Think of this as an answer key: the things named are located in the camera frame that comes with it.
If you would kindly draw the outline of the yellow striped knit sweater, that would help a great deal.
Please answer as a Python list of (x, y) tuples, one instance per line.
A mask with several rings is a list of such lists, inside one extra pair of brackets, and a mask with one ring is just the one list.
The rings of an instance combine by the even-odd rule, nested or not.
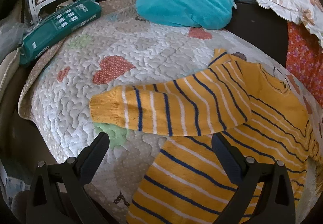
[(282, 161), (299, 205), (309, 162), (322, 164), (307, 109), (261, 64), (216, 49), (208, 67), (163, 83), (116, 86), (90, 100), (96, 123), (166, 137), (135, 192), (127, 223), (212, 223), (237, 190), (214, 133), (260, 163)]

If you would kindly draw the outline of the red floral bedsheet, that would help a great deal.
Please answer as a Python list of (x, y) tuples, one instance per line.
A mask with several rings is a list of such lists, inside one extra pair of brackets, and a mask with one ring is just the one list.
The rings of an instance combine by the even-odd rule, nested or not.
[(288, 51), (286, 69), (322, 105), (322, 47), (318, 38), (303, 24), (287, 23)]

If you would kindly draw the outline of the heart patterned quilted blanket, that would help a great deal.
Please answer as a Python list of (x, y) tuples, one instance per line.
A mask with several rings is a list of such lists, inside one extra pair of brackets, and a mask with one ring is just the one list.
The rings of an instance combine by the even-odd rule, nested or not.
[[(100, 18), (85, 24), (50, 49), (35, 64), (19, 99), (19, 115), (33, 121), (55, 160), (64, 162), (89, 146), (100, 132), (109, 148), (86, 191), (119, 223), (166, 137), (96, 123), (90, 100), (116, 86), (163, 83), (203, 71), (223, 49), (249, 63), (261, 64), (284, 81), (307, 109), (322, 154), (322, 108), (293, 75), (255, 46), (225, 30), (172, 27), (142, 19), (136, 0), (100, 4)], [(240, 222), (247, 221), (258, 202), (256, 187)], [(322, 164), (309, 162), (296, 223), (321, 210)]]

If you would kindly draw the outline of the dark green cardboard box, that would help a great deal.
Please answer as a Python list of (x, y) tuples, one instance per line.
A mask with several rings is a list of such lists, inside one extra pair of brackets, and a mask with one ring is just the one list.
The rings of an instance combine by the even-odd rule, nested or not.
[(91, 0), (77, 0), (56, 11), (24, 36), (20, 64), (28, 65), (70, 33), (100, 16), (101, 6)]

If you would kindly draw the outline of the teal plush pillow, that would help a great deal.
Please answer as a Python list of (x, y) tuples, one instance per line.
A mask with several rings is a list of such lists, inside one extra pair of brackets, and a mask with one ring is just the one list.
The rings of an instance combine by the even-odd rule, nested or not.
[(136, 0), (138, 14), (153, 23), (220, 30), (231, 21), (234, 0)]

